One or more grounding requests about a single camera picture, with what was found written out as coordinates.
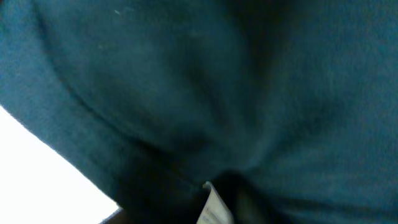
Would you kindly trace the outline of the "black t-shirt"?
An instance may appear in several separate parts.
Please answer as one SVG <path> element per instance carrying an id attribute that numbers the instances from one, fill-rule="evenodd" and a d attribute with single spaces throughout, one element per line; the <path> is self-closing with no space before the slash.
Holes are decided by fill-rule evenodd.
<path id="1" fill-rule="evenodd" d="M 1 2 L 1 105 L 134 223 L 397 222 L 397 2 Z"/>

